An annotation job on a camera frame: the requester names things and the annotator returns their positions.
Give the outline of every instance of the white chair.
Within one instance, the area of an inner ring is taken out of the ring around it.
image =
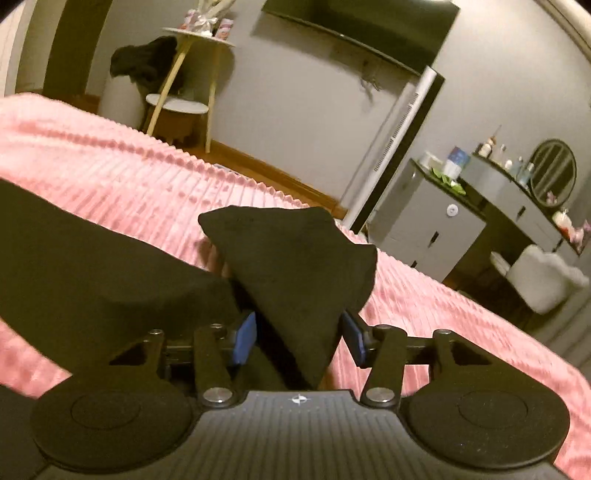
[[[578,268],[569,267],[559,255],[545,253],[537,245],[526,247],[513,265],[491,252],[491,263],[538,314],[548,313],[575,291],[589,286],[589,279]]]

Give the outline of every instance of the pink bedspread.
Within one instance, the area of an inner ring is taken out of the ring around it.
[[[225,268],[197,223],[201,212],[226,205],[306,206],[133,129],[31,94],[0,100],[0,177],[68,212],[222,274]],[[577,369],[546,347],[383,252],[361,315],[372,325],[389,323],[411,336],[452,329],[552,388],[571,416],[556,465],[575,480],[591,478],[591,389]],[[36,397],[68,375],[0,319],[1,384]],[[327,373],[329,383],[359,394],[367,375],[342,343]],[[407,366],[404,392],[427,380],[425,367]]]

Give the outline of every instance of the wooden baseboard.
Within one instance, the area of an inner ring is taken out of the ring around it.
[[[220,142],[216,142],[215,140],[212,141],[211,152],[209,154],[206,154],[203,149],[199,147],[190,148],[189,151],[204,160],[213,163],[222,163],[224,166],[236,171],[240,171],[241,167],[245,167],[248,170],[258,173],[259,175],[286,187],[286,190],[290,191],[286,193],[294,192],[296,196],[299,195],[303,197],[306,203],[324,207],[335,218],[343,219],[347,213],[347,210],[341,207],[337,199],[319,192],[279,168],[273,167],[262,160],[258,160],[257,158],[251,157],[250,155],[236,150],[235,148],[228,147]]]

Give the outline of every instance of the tv screen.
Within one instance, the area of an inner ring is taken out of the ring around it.
[[[263,11],[326,30],[420,74],[460,9],[449,0],[267,0]]]

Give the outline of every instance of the ribbed pink fabric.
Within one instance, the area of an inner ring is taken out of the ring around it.
[[[30,94],[0,101],[0,177],[68,212],[222,274],[228,269],[203,235],[199,213],[226,205],[306,206],[140,132]],[[577,369],[546,347],[383,252],[361,315],[371,325],[389,323],[411,336],[452,329],[552,388],[571,415],[556,465],[574,480],[591,478],[591,389]],[[36,397],[68,375],[0,320],[0,383]],[[339,345],[329,384],[359,394],[367,375]],[[427,381],[425,367],[408,366],[404,392]]]

